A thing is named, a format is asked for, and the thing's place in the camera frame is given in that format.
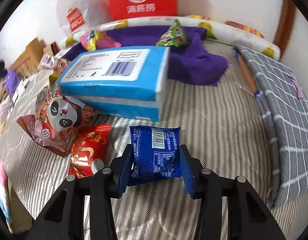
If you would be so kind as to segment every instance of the wooden furniture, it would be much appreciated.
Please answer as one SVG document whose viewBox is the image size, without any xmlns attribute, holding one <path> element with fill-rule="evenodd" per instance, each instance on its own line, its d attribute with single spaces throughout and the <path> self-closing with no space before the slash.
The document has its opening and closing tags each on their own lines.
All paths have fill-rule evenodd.
<svg viewBox="0 0 308 240">
<path fill-rule="evenodd" d="M 274 44 L 281 49 L 281 58 L 287 48 L 290 35 L 293 30 L 295 20 L 296 6 L 291 0 L 283 0 L 281 8 L 281 18 L 278 23 L 274 38 Z"/>
<path fill-rule="evenodd" d="M 24 79 L 30 75 L 38 73 L 37 67 L 43 56 L 45 44 L 37 38 L 33 39 L 25 48 L 25 51 L 10 65 L 8 70 L 15 70 L 19 77 Z M 0 91 L 0 102 L 6 93 L 5 86 Z"/>
</svg>

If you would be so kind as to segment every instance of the blue snack package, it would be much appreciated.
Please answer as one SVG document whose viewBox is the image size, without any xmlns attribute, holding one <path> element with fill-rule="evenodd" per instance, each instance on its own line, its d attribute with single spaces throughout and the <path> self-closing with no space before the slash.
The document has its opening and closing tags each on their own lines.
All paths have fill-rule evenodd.
<svg viewBox="0 0 308 240">
<path fill-rule="evenodd" d="M 130 126 L 134 167 L 128 186 L 181 177 L 179 128 Z"/>
</svg>

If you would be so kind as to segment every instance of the white plastic bag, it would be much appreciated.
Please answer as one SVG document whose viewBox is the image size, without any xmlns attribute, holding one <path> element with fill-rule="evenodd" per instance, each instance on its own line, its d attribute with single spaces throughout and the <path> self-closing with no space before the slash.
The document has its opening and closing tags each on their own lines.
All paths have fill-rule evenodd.
<svg viewBox="0 0 308 240">
<path fill-rule="evenodd" d="M 56 18 L 66 36 L 111 21 L 107 0 L 56 0 Z"/>
</svg>

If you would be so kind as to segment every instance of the white wall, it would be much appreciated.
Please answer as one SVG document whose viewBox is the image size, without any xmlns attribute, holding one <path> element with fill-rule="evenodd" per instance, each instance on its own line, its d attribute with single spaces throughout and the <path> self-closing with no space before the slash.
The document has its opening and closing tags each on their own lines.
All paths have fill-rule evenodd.
<svg viewBox="0 0 308 240">
<path fill-rule="evenodd" d="M 272 41 L 282 0 L 178 0 L 179 14 L 199 14 L 236 21 L 258 29 Z M 0 57 L 9 66 L 35 37 L 47 44 L 65 37 L 56 16 L 55 0 L 24 0 L 0 33 Z"/>
<path fill-rule="evenodd" d="M 308 22 L 299 10 L 281 62 L 294 72 L 308 98 Z"/>
<path fill-rule="evenodd" d="M 178 0 L 178 13 L 238 22 L 259 30 L 273 41 L 281 6 L 282 0 Z"/>
</svg>

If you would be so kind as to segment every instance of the barcode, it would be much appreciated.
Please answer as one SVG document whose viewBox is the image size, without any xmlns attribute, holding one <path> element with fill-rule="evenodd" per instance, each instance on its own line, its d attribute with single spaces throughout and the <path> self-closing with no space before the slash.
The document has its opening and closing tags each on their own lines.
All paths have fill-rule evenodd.
<svg viewBox="0 0 308 240">
<path fill-rule="evenodd" d="M 152 148 L 165 149 L 163 130 L 152 128 Z"/>
<path fill-rule="evenodd" d="M 104 76 L 129 76 L 135 65 L 136 61 L 113 62 Z"/>
</svg>

